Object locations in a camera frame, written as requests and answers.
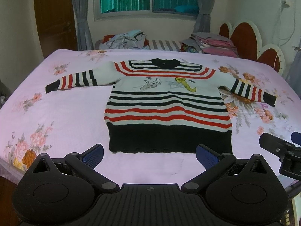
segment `red headboard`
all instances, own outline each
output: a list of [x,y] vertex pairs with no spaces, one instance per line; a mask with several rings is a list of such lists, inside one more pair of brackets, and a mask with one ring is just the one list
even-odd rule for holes
[[224,23],[219,34],[231,39],[240,58],[267,64],[279,74],[283,73],[285,61],[281,49],[274,44],[262,47],[259,30],[253,22],[241,22],[233,30],[230,23]]

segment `blue gripper pad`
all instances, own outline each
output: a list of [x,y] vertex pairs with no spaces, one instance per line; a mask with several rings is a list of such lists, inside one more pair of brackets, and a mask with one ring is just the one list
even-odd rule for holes
[[94,169],[103,159],[103,147],[96,144],[80,155],[80,160],[88,167]]
[[301,145],[301,133],[293,132],[290,138],[293,143]]
[[196,157],[199,163],[202,164],[207,170],[219,162],[219,158],[212,154],[207,149],[198,145],[196,150]]

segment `pink folded clothes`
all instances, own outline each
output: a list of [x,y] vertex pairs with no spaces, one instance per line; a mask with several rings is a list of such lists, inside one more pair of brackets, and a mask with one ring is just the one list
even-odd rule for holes
[[221,47],[204,47],[202,48],[203,53],[228,56],[233,58],[238,58],[238,55],[231,49],[221,48]]
[[214,47],[224,47],[224,48],[229,48],[229,49],[234,49],[236,50],[236,47],[233,45],[232,41],[224,41],[224,40],[217,40],[217,39],[203,39],[199,36],[193,35],[193,38],[195,40],[199,40],[202,43],[205,43],[209,46],[214,46]]

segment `floral bedsheet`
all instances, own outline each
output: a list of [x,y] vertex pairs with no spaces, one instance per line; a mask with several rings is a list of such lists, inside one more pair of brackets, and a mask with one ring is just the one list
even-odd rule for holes
[[[238,158],[262,154],[276,175],[278,158],[260,148],[263,132],[289,142],[301,131],[301,100],[270,66],[216,56],[170,51],[57,50],[46,58],[16,89],[0,110],[0,167],[19,178],[39,153],[52,158],[83,152],[96,143],[104,146],[103,161],[95,168],[119,185],[123,183],[178,183],[180,186],[205,169],[194,154],[112,153],[103,119],[112,86],[82,87],[45,94],[45,86],[60,76],[98,67],[106,61],[177,59],[202,64],[252,83],[276,95],[276,106],[251,102],[220,88],[231,117],[232,148]],[[0,175],[6,176],[3,169]]]

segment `sweater cuff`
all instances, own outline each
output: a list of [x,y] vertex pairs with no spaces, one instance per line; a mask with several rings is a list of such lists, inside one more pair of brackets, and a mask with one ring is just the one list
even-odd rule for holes
[[49,92],[51,92],[51,91],[57,90],[58,87],[59,87],[59,85],[60,85],[60,80],[57,80],[56,82],[53,82],[53,83],[47,85],[47,86],[45,87],[45,92],[46,92],[46,93],[49,93]]
[[275,107],[276,98],[276,96],[271,95],[267,92],[264,92],[263,94],[263,101],[273,107]]

